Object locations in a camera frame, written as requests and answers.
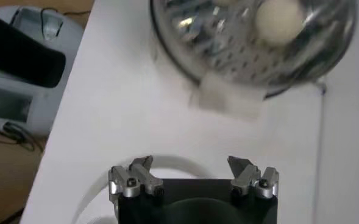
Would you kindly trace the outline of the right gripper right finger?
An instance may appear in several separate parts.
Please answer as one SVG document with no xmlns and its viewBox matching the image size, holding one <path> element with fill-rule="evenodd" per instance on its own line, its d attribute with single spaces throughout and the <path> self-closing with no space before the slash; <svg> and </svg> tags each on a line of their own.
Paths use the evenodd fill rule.
<svg viewBox="0 0 359 224">
<path fill-rule="evenodd" d="M 239 197 L 244 197 L 250 191 L 254 191 L 257 198 L 271 199 L 279 194 L 279 172 L 274 167 L 261 170 L 248 159 L 229 156 L 227 162 L 233 173 L 234 179 L 230 185 L 232 192 Z"/>
</svg>

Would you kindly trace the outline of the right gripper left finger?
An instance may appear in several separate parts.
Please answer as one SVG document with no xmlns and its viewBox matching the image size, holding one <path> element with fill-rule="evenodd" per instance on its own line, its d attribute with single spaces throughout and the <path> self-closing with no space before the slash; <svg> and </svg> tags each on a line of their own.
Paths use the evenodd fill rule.
<svg viewBox="0 0 359 224">
<path fill-rule="evenodd" d="M 127 167 L 113 166 L 108 172 L 108 193 L 110 201 L 119 197 L 135 198 L 142 192 L 153 197 L 164 195 L 163 180 L 150 173 L 153 157 L 136 158 Z"/>
</svg>

